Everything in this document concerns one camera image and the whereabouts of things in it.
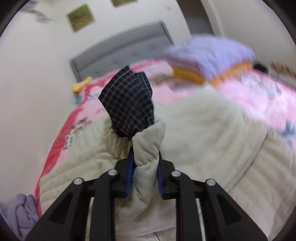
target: teal object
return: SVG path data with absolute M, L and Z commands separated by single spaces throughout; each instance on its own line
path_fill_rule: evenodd
M 76 104 L 79 104 L 82 100 L 81 95 L 78 95 L 78 97 L 76 98 Z

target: zipper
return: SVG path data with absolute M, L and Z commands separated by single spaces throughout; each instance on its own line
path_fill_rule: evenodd
M 158 236 L 158 233 L 157 233 L 157 232 L 154 232 L 154 233 L 153 233 L 153 235 L 154 235 L 154 237 L 155 237 L 156 241 L 161 241 L 161 239 L 159 238 L 159 236 Z

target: yellow toy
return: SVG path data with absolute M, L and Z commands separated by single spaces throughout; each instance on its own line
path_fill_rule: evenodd
M 80 92 L 82 90 L 82 88 L 85 87 L 86 85 L 88 85 L 92 80 L 93 80 L 93 78 L 88 76 L 83 81 L 81 81 L 79 83 L 72 84 L 72 90 L 74 92 Z

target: white wall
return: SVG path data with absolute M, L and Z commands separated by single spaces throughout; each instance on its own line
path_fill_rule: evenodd
M 259 61 L 279 61 L 296 70 L 296 46 L 277 15 L 262 0 L 201 0 L 215 34 L 250 46 Z
M 96 22 L 74 33 L 66 14 L 84 3 L 89 4 Z M 165 22 L 174 41 L 181 42 L 190 37 L 176 0 L 139 0 L 117 8 L 111 0 L 63 0 L 52 8 L 57 22 L 49 26 L 49 31 L 65 61 L 113 35 L 158 20 Z
M 0 38 L 0 201 L 33 192 L 45 155 L 74 107 L 44 25 L 18 13 Z

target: framed photo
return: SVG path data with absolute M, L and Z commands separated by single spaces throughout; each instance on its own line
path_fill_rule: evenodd
M 77 32 L 95 21 L 87 4 L 80 6 L 73 12 L 67 14 L 67 16 L 74 32 Z
M 126 4 L 129 2 L 137 2 L 138 0 L 111 0 L 115 7 L 120 6 L 122 4 Z

